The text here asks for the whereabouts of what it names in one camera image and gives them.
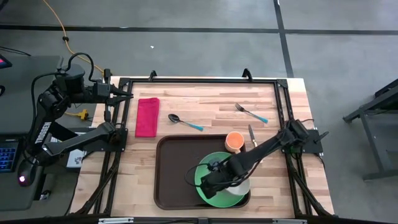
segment plastic tray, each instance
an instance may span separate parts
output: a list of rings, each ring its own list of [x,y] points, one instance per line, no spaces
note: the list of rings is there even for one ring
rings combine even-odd
[[[155,165],[156,205],[164,210],[215,208],[200,198],[196,188],[184,181],[186,171],[212,152],[227,152],[226,134],[166,136],[157,144]],[[193,181],[193,170],[187,178]],[[245,206],[250,192],[231,208]]]

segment orange cup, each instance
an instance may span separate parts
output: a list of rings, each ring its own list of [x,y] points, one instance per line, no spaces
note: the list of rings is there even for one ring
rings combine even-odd
[[[243,135],[237,131],[230,132],[225,139],[225,148],[232,153],[241,152],[244,144]]]

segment gray floor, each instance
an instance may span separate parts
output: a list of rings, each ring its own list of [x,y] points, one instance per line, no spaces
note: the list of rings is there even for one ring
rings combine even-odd
[[[135,27],[277,28],[272,0],[51,0],[65,25]],[[395,0],[280,0],[287,29],[398,29]],[[0,23],[57,25],[42,1],[13,0]],[[34,55],[69,56],[61,32],[0,31],[0,45]],[[116,75],[286,77],[278,34],[69,32],[71,47],[87,52]],[[363,182],[376,171],[362,124],[341,117],[397,78],[398,36],[288,35],[294,76],[305,79],[315,124],[323,140],[335,213],[398,222],[398,177]],[[93,112],[94,107],[84,106]],[[86,126],[69,119],[70,126]],[[58,177],[53,197],[0,219],[65,213],[73,177]]]

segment blue handle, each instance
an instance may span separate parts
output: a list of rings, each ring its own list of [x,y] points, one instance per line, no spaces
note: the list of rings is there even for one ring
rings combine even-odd
[[[264,122],[264,123],[268,123],[268,120],[265,119],[265,118],[262,118],[262,117],[260,117],[260,116],[255,115],[255,114],[253,114],[253,116],[254,116],[255,118],[261,120],[261,121]]]
[[[184,122],[184,123],[189,125],[189,126],[191,126],[191,127],[193,127],[193,128],[196,128],[199,131],[203,131],[203,127],[201,127],[201,126],[197,126],[197,125],[190,124],[190,123],[187,123],[187,122]]]

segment pink towel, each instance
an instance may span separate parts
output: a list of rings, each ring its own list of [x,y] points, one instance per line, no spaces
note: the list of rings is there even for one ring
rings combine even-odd
[[[157,117],[160,101],[158,98],[138,100],[136,137],[156,137]]]

